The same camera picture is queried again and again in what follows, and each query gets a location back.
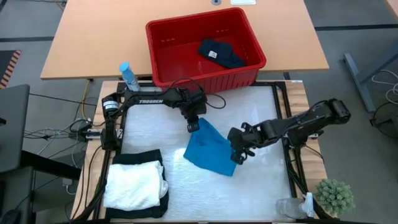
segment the succulent plant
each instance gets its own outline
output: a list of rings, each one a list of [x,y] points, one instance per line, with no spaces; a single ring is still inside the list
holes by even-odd
[[[351,187],[344,182],[323,179],[316,187],[317,202],[330,214],[342,215],[355,208]]]

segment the blue towel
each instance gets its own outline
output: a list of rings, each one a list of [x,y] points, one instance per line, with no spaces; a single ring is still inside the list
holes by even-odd
[[[231,160],[231,143],[204,118],[199,119],[199,127],[191,135],[184,158],[200,168],[231,177],[236,167]]]

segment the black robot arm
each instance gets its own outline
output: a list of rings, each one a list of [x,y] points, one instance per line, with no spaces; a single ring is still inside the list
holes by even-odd
[[[179,108],[182,116],[187,120],[188,132],[191,133],[200,128],[198,115],[206,113],[206,102],[207,98],[202,90],[190,92],[183,88],[169,88],[164,92],[126,90],[105,96],[102,99],[105,118],[105,128],[101,132],[102,148],[120,149],[121,143],[116,135],[116,120],[131,106],[163,104],[171,108]]]
[[[309,135],[319,133],[329,124],[345,124],[351,117],[341,100],[331,99],[320,101],[308,111],[287,119],[272,119],[254,126],[243,123],[241,131],[231,128],[228,140],[234,149],[231,159],[242,164],[247,156],[255,156],[250,149],[266,147],[286,136],[290,145],[302,147]]]

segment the red plastic bin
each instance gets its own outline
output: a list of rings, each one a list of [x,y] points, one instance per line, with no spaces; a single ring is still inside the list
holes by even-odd
[[[153,80],[161,88],[184,77],[196,80],[206,93],[248,86],[266,64],[244,11],[237,7],[150,21],[146,31]],[[198,53],[203,39],[231,44],[246,66],[227,69],[205,59]],[[196,88],[190,80],[175,86]]]

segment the plastic bottle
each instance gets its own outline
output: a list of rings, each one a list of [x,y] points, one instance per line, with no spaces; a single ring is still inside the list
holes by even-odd
[[[138,79],[131,71],[129,62],[123,62],[119,66],[119,71],[122,73],[123,80],[126,82],[129,90],[139,91]]]
[[[290,218],[307,218],[314,216],[312,193],[307,192],[305,201],[299,198],[280,199],[276,203],[277,213]]]

